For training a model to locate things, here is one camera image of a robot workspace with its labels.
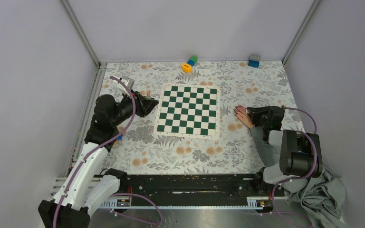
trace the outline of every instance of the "white wall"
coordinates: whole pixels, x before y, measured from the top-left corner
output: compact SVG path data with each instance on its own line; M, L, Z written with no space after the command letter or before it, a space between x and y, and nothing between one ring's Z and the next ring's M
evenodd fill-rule
M322 1L286 68L325 165L345 180L345 222L365 227L365 1Z
M69 0L101 61L281 60L313 0Z
M41 224L95 67L56 0L0 0L0 227Z

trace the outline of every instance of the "table surface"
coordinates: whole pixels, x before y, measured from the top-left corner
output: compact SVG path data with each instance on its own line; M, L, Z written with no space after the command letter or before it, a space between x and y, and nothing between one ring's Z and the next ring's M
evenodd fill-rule
M236 105L296 107L281 61L261 61L259 68L240 61L198 62L189 74L181 70L181 64L108 63L100 94L112 94L117 101L121 100L121 92L110 76L134 79L134 90L155 99L159 99L164 83L218 86L219 139L154 135L158 106L145 118L135 117L98 171L115 168L130 174L249 173L263 166L248 129L235 117L233 109ZM284 129L303 130L300 115L295 111L287 110L282 124Z

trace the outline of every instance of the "floral tablecloth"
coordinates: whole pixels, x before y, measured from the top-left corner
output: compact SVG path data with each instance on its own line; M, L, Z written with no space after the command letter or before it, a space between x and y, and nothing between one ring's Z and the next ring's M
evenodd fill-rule
M100 94L121 92L110 76L135 80L133 89L156 99L163 83L216 85L221 88L221 126L217 141L153 134L155 108L146 118L136 117L117 141L98 171L115 168L129 174L248 173L262 166L248 129L234 115L234 106L296 107L280 61L261 61L259 68L246 62L198 62L191 73L182 62L108 63ZM128 123L126 120L119 128ZM287 110L283 128L303 130L300 115Z

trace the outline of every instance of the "toy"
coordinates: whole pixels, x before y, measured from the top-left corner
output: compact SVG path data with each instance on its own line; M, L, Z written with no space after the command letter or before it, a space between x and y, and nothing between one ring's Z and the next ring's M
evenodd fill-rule
M192 71L192 67L195 65L196 61L198 61L197 56L191 56L190 60L187 63L183 63L181 65L182 71L185 73L190 73Z
M260 55L251 54L248 59L248 66L258 68L260 60L261 60Z

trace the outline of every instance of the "gray cloth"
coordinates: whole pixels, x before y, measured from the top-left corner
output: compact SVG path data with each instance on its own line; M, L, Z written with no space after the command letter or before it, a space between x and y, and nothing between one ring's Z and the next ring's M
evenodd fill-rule
M340 221L345 197L341 180L324 168L319 178L311 178L304 189L290 194L289 201L300 202L315 228L346 228Z
M280 151L262 140L260 127L250 128L258 154L266 167L279 162ZM313 223L313 227L346 228L340 221L341 206L345 201L345 187L327 169L319 178L293 180L282 184L290 192L290 201L300 202Z
M276 147L269 145L262 140L261 127L250 128L251 136L254 139L255 147L257 148L259 157L266 167L270 167L279 162L280 151ZM300 191L307 185L307 180L293 180L282 184L282 187L291 193Z

